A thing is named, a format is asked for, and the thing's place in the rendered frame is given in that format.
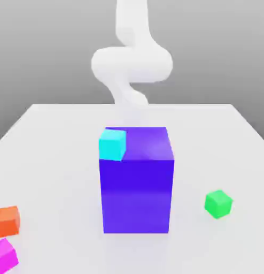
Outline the small cyan cube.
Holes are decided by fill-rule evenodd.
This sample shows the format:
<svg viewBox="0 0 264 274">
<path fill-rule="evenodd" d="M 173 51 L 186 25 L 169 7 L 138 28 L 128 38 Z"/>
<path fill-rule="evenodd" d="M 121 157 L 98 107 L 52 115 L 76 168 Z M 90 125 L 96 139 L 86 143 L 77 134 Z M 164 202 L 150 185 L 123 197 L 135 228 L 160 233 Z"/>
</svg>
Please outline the small cyan cube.
<svg viewBox="0 0 264 274">
<path fill-rule="evenodd" d="M 99 138 L 99 158 L 121 161 L 126 152 L 126 132 L 105 129 Z"/>
</svg>

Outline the small green cube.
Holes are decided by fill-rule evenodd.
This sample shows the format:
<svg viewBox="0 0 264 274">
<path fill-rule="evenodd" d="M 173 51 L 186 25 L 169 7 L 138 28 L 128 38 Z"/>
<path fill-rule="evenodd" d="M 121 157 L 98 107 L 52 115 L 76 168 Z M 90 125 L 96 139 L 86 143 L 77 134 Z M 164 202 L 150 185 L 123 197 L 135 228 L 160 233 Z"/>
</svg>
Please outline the small green cube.
<svg viewBox="0 0 264 274">
<path fill-rule="evenodd" d="M 206 194 L 204 208 L 215 219 L 224 217 L 231 212 L 233 199 L 222 190 Z"/>
</svg>

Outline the small orange cube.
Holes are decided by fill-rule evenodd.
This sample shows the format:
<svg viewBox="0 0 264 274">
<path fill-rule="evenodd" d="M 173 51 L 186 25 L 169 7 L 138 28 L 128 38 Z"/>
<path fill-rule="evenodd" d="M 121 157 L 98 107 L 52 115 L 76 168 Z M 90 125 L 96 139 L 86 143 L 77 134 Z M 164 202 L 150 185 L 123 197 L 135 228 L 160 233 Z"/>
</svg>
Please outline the small orange cube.
<svg viewBox="0 0 264 274">
<path fill-rule="evenodd" d="M 20 229 L 20 214 L 18 207 L 0 208 L 0 238 L 16 235 Z"/>
</svg>

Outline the small magenta cube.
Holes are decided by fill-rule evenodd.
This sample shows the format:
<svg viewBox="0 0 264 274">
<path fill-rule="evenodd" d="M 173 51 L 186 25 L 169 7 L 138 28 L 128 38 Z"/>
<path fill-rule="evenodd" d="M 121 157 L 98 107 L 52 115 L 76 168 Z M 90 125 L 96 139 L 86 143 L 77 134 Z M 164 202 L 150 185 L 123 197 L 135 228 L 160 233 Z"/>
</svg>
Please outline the small magenta cube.
<svg viewBox="0 0 264 274">
<path fill-rule="evenodd" d="M 7 238 L 0 240 L 0 274 L 19 264 L 17 253 Z"/>
</svg>

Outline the large purple box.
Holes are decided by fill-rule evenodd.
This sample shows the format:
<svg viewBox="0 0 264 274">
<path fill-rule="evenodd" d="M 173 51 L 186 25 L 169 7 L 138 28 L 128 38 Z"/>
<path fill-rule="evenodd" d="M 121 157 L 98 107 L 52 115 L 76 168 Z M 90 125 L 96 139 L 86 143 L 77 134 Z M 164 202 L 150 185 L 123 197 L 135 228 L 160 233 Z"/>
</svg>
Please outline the large purple box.
<svg viewBox="0 0 264 274">
<path fill-rule="evenodd" d="M 165 127 L 126 133 L 121 161 L 99 159 L 104 233 L 168 233 L 174 155 Z"/>
</svg>

